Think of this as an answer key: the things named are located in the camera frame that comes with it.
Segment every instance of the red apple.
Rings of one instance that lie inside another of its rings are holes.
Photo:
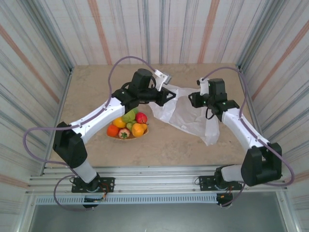
[[[147,122],[147,116],[142,112],[139,112],[135,115],[135,120],[137,123],[144,124]]]

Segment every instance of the orange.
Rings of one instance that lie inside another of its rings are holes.
[[[125,127],[126,127],[126,123],[122,120],[121,117],[116,118],[112,123],[113,123],[116,127],[118,127],[118,128],[125,128]]]
[[[115,137],[118,134],[118,132],[119,128],[113,124],[109,125],[106,131],[107,135],[110,137]]]

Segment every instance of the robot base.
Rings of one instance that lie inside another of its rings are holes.
[[[98,186],[95,191],[89,191],[87,189],[87,185],[85,184],[85,182],[80,177],[76,177],[73,180],[71,191],[73,193],[87,193],[87,192],[103,193],[102,189],[104,189],[105,193],[114,192],[115,178],[114,177],[99,177],[99,185],[100,184],[101,184],[101,187]]]
[[[237,181],[221,182],[218,185],[215,176],[213,175],[202,175],[199,178],[199,187],[201,191],[218,191],[218,190],[241,190],[242,185]]]

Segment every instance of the table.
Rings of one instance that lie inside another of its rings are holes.
[[[154,65],[155,69],[173,76],[170,84],[180,87],[198,88],[196,80],[212,70],[234,64],[167,64]],[[76,121],[103,104],[108,97],[107,76],[110,65],[76,66],[66,97],[60,121]],[[116,90],[131,80],[138,68],[145,65],[119,65],[112,75],[112,88]],[[243,90],[236,72],[221,70],[210,78],[222,78],[228,99],[239,105],[244,99]],[[106,135],[106,128],[100,130],[86,144],[88,160],[95,167],[103,166],[174,166],[174,165],[224,165],[240,164],[245,151],[223,123],[219,123],[220,137],[217,144],[206,146],[194,135],[190,135],[153,117],[148,105],[140,105],[139,110],[148,116],[149,133],[141,138],[122,141]],[[244,115],[251,122],[248,107]],[[52,151],[50,160],[62,161]]]

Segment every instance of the striped wall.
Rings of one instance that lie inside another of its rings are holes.
[[[128,55],[150,63],[236,63],[272,1],[34,2],[72,64],[88,65]]]
[[[22,0],[0,3],[0,231],[12,231],[31,175],[41,163],[23,148],[30,127],[54,126],[68,68],[59,63],[28,5]],[[48,132],[30,134],[28,144],[45,158]]]
[[[289,192],[303,231],[309,231],[308,31],[309,0],[284,1],[253,59],[244,64],[264,136],[282,146],[295,171]]]

